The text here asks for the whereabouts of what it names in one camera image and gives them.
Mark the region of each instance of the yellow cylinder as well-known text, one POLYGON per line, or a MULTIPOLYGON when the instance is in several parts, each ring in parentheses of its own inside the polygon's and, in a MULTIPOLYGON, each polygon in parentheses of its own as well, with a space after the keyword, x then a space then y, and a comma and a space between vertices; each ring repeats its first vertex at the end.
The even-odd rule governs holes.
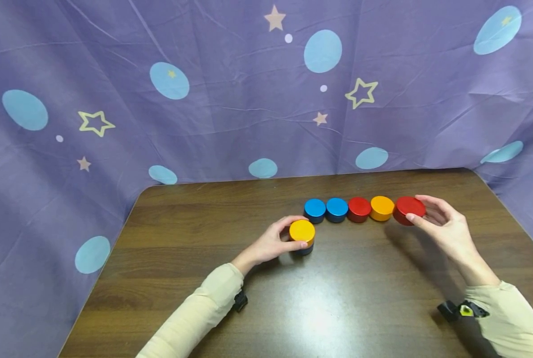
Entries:
POLYGON ((376 221, 387 221, 394 211, 394 202, 386 196, 375 196, 370 201, 370 217, 376 221))
POLYGON ((306 249, 314 244, 314 225, 308 220, 297 220, 293 222, 290 224, 288 233, 294 241, 305 241, 308 244, 306 249))

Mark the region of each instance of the star pattern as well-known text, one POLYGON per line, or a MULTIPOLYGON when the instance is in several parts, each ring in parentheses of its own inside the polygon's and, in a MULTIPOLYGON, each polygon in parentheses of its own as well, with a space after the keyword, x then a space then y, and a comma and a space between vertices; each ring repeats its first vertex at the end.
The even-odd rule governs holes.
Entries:
POLYGON ((320 124, 323 124, 323 123, 328 123, 326 121, 326 117, 328 116, 328 114, 322 114, 322 113, 318 113, 318 116, 316 116, 316 118, 313 119, 313 121, 316 122, 316 127, 318 127, 320 124))
POLYGON ((364 103, 364 102, 374 103, 372 92, 373 92, 373 90, 375 90, 376 86, 377 86, 377 82, 365 83, 364 81, 362 81, 361 78, 357 78, 356 79, 356 86, 354 86, 354 89, 346 94, 346 98, 348 98, 348 99, 350 99, 350 101, 352 101, 352 109, 357 109, 357 107, 359 105, 361 105, 362 103, 364 103), (354 94, 356 94, 356 92, 358 91, 358 88, 360 86, 362 86, 364 88, 369 88, 369 90, 366 92, 367 98, 357 99, 354 96, 354 94))
POLYGON ((511 22, 512 19, 514 18, 512 18, 511 16, 507 16, 506 18, 503 19, 503 21, 501 21, 501 26, 509 25, 509 22, 511 22))
POLYGON ((85 170, 89 173, 89 166, 91 165, 91 163, 87 161, 86 156, 84 156, 84 158, 76 160, 80 164, 80 170, 85 170))
POLYGON ((82 118, 83 120, 83 123, 82 125, 80 126, 80 131, 81 132, 84 132, 84 131, 92 131, 93 133, 96 133, 98 136, 100 137, 103 137, 104 134, 105 134, 105 130, 106 129, 109 129, 109 128, 115 128, 115 125, 113 125, 112 123, 108 122, 106 119, 105 119, 105 114, 103 113, 103 110, 100 110, 99 112, 96 112, 94 114, 89 114, 89 113, 85 113, 85 112, 78 112, 79 116, 82 118), (102 125, 100 127, 99 130, 97 130, 96 128, 93 128, 93 127, 88 127, 89 125, 89 118, 96 118, 96 117, 100 117, 101 121, 105 124, 105 125, 102 125))
POLYGON ((286 14, 278 12, 276 5, 273 5, 270 14, 265 15, 265 19, 269 22, 269 32, 274 29, 282 30, 282 19, 284 19, 285 16, 286 14))

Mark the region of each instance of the blue lid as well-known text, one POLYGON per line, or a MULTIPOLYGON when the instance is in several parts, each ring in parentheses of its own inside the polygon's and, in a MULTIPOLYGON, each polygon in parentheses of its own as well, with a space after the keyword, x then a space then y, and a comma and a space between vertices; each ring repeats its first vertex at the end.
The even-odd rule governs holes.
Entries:
POLYGON ((342 216, 348 212, 348 203, 339 197, 332 197, 326 203, 326 210, 332 215, 342 216))
POLYGON ((304 204, 304 211, 313 217, 318 217, 324 215, 326 212, 326 205, 320 199, 309 199, 304 204))

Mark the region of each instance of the red lid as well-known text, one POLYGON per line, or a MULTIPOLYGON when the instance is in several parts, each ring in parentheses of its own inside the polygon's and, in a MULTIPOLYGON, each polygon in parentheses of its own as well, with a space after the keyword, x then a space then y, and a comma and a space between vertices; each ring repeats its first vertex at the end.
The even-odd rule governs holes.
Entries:
POLYGON ((348 208, 352 211, 353 214, 359 216, 368 216, 372 211, 372 207, 368 200, 363 197, 353 197, 348 201, 348 208))
POLYGON ((416 214, 424 216, 426 214, 426 207, 424 203, 412 196, 402 196, 396 201, 396 208, 400 214, 406 216, 407 214, 416 214))

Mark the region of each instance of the beige sleeve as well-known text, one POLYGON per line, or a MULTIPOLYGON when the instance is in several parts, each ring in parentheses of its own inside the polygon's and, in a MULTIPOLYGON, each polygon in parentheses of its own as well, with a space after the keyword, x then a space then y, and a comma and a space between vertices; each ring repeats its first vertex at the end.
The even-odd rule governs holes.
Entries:
POLYGON ((481 333, 497 354, 506 358, 533 358, 533 308, 509 283, 468 287, 465 299, 489 312, 477 319, 481 333))
POLYGON ((137 358, 184 358, 216 327, 243 287, 243 275, 232 264, 215 268, 187 297, 139 352, 137 358))

